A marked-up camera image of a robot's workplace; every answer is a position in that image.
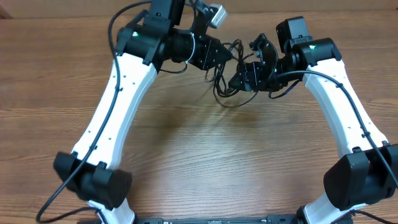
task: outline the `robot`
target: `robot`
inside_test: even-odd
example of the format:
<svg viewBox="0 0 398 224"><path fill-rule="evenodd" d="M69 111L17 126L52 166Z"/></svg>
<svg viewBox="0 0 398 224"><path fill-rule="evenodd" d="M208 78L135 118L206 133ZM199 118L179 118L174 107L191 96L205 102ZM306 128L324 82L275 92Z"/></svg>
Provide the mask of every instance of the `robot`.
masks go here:
<svg viewBox="0 0 398 224"><path fill-rule="evenodd" d="M116 46L111 29L124 11L151 3L118 33ZM189 30L178 30L184 5L194 10ZM208 6L201 0L152 0L120 10L109 25L109 44L114 57L109 82L94 116L75 144L71 154L59 152L53 163L63 180L60 188L37 214L39 223L49 223L83 210L94 210L99 220L109 224L186 224L186 223L352 223L357 209L393 196L397 187L398 145L391 145L365 112L348 80L342 56L329 39L314 40L303 17L287 19L277 27L283 58L264 34L250 43L258 62L236 58L236 74L223 96L237 91L271 93L303 81L318 101L335 137L340 160L326 172L325 193L300 207L296 214L268 215L263 218L163 220L139 219L129 208L126 196L132 175L118 170L126 134L142 97L153 84L165 60L194 65L200 70L223 70L234 59L220 40L206 34L208 27L219 28L228 13L222 5ZM220 78L215 75L213 81ZM90 207L75 210L51 220L41 215L55 197L67 188Z"/></svg>

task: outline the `wooden table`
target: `wooden table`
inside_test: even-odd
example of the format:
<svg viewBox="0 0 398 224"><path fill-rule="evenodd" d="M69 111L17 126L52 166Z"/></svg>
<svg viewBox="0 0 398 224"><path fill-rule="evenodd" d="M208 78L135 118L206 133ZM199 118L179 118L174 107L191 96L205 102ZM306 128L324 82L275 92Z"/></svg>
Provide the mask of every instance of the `wooden table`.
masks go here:
<svg viewBox="0 0 398 224"><path fill-rule="evenodd" d="M209 31L244 43L264 32L277 45L275 26L299 15L314 38L336 42L368 114L398 143L398 11L232 14ZM79 140L108 81L109 19L0 20L0 223L35 223L61 184L54 157ZM118 19L115 32L130 19ZM183 20L188 27L192 18ZM227 66L232 72L235 64ZM134 118L121 169L133 174L128 200L140 217L258 217L314 201L337 160L323 113L302 84L284 98L261 93L230 110L217 105L205 73L191 66L159 74ZM84 205L64 191L44 217ZM398 222L397 197L365 210Z"/></svg>

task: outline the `wood grain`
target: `wood grain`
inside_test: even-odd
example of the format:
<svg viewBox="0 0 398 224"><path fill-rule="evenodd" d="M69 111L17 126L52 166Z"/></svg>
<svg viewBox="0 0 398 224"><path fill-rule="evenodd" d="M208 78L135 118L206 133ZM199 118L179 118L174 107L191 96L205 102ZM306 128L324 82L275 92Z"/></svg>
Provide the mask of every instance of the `wood grain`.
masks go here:
<svg viewBox="0 0 398 224"><path fill-rule="evenodd" d="M299 15L314 38L336 42L368 114L390 142L398 142L397 11L233 14L222 29L209 31L244 43L264 32L277 43L275 26ZM109 77L109 19L0 20L0 223L35 223L60 185L54 157L71 151ZM130 19L122 16L115 29ZM188 27L192 17L183 21ZM234 66L229 63L228 71ZM258 217L294 213L314 201L338 157L310 92L301 84L284 98L259 94L247 106L227 110L216 104L204 77L194 67L181 75L160 73L145 95L121 165L134 176L131 208L140 217ZM242 93L225 103L248 97ZM65 191L45 217L81 206ZM397 197L366 208L394 222L397 210Z"/></svg>
<svg viewBox="0 0 398 224"><path fill-rule="evenodd" d="M16 19L113 16L119 9L141 0L0 0ZM393 10L398 0L206 0L226 7L229 13ZM127 14L137 14L131 9Z"/></svg>

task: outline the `robotic arm link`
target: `robotic arm link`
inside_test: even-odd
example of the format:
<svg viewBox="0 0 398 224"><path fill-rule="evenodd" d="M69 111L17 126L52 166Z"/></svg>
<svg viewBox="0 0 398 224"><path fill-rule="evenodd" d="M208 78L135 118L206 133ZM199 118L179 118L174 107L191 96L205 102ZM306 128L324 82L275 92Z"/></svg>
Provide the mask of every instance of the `robotic arm link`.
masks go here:
<svg viewBox="0 0 398 224"><path fill-rule="evenodd" d="M149 11L142 11L119 31L116 46L110 43L114 63L109 82L90 124L71 154L56 156L53 166L64 181L58 194L66 187L87 201L100 214L100 220L90 223L352 223L345 214L394 194L395 177L390 174L398 173L398 145L390 145L365 112L335 43L313 40L304 19L296 17L277 26L285 57L279 59L275 47L260 34L250 44L260 62L240 66L228 85L239 91L272 93L288 82L304 82L325 114L340 158L324 176L325 193L295 215L189 221L136 218L126 199L132 175L118 166L137 108L163 62L189 62L209 70L233 58L220 40L206 35L209 26L219 28L226 19L224 7L190 0L197 16L189 30L178 30L174 26L180 24L184 4L182 0L152 0ZM49 203L40 210L38 222L48 223L40 217Z"/></svg>

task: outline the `white arm casing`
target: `white arm casing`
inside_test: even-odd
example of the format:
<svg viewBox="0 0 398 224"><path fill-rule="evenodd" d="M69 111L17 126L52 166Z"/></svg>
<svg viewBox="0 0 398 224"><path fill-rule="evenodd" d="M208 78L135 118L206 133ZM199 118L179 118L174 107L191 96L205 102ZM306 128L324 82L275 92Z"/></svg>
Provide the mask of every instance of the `white arm casing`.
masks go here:
<svg viewBox="0 0 398 224"><path fill-rule="evenodd" d="M308 66L307 70L324 73L342 83L354 100L365 126L371 133L371 137L376 145L381 147L382 142L387 141L386 137L375 127L356 96L348 81L342 60L323 60L318 62L317 66ZM345 154L353 153L353 148L355 147L360 147L362 151L372 149L368 140L362 137L363 130L346 95L340 88L337 88L333 82L312 74L305 74L303 81L318 101L328 121L331 132L335 137L339 158L342 158ZM366 204L355 205L350 210L364 206ZM309 224L326 224L335 221L348 211L340 211L338 208L335 208L330 203L326 193L323 193L316 201L305 207L304 214Z"/></svg>
<svg viewBox="0 0 398 224"><path fill-rule="evenodd" d="M142 58L125 53L122 56L118 56L118 62L121 73L121 91L119 92L109 121L98 140L98 147L87 160L88 163L95 166L99 162L105 162L107 164L106 168L112 170L117 169L121 162L124 140L129 131L132 119L136 114L142 97L152 85L157 75L154 65L144 65ZM77 158L80 160L86 155L109 110L114 96L117 80L116 75L116 67L113 64L108 85L94 116L87 130L72 150L72 152L78 153ZM134 221L135 215L129 208L127 199L124 199L120 207L112 210L108 210L104 205L94 201L89 201L88 204L101 209L109 224L132 224Z"/></svg>

